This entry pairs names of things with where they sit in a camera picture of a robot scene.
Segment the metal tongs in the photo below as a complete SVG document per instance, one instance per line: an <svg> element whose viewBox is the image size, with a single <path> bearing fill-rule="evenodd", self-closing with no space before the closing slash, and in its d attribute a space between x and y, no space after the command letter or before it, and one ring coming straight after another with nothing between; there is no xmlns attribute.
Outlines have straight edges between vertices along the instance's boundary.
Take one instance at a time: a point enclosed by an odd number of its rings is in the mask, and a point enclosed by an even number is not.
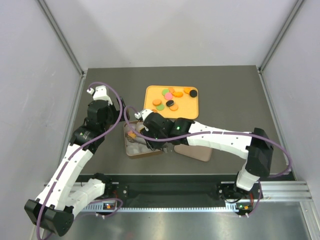
<svg viewBox="0 0 320 240"><path fill-rule="evenodd" d="M130 141L135 141L135 142L139 143L139 145L146 145L147 146L146 140L141 137L136 136L135 139L132 139L132 138L128 137L128 134L126 134L125 138L129 139Z"/></svg>

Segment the orange swirl cookie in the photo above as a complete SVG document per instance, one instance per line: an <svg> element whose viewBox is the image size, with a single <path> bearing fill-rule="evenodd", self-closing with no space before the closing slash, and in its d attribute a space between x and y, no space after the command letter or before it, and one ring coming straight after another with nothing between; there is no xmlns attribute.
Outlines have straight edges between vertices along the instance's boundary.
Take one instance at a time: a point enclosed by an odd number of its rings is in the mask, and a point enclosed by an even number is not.
<svg viewBox="0 0 320 240"><path fill-rule="evenodd" d="M131 139L135 139L137 136L135 133L129 133L128 137L130 137Z"/></svg>

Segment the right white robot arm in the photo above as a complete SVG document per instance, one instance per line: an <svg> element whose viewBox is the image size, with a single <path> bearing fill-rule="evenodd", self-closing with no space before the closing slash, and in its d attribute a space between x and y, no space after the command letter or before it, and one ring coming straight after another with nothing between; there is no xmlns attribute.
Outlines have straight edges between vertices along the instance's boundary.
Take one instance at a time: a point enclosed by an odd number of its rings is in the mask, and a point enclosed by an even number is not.
<svg viewBox="0 0 320 240"><path fill-rule="evenodd" d="M160 149L166 143L206 147L244 159L233 185L233 192L239 198L245 198L260 178L270 175L274 146L263 129L236 133L187 118L171 120L150 109L141 112L141 119L144 126L141 133L152 149Z"/></svg>

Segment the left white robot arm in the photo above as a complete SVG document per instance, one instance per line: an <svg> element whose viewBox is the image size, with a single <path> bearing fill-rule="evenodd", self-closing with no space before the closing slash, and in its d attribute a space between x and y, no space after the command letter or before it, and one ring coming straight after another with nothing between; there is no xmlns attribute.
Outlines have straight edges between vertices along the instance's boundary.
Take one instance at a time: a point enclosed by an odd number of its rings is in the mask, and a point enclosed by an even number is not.
<svg viewBox="0 0 320 240"><path fill-rule="evenodd" d="M24 210L36 226L37 239L42 238L41 230L64 236L87 205L98 198L115 196L111 179L102 173L94 174L79 190L71 190L84 166L105 140L105 135L125 120L125 102L122 97L117 101L119 109L109 96L94 97L88 104L83 124L73 132L66 153L49 183L35 200L26 202Z"/></svg>

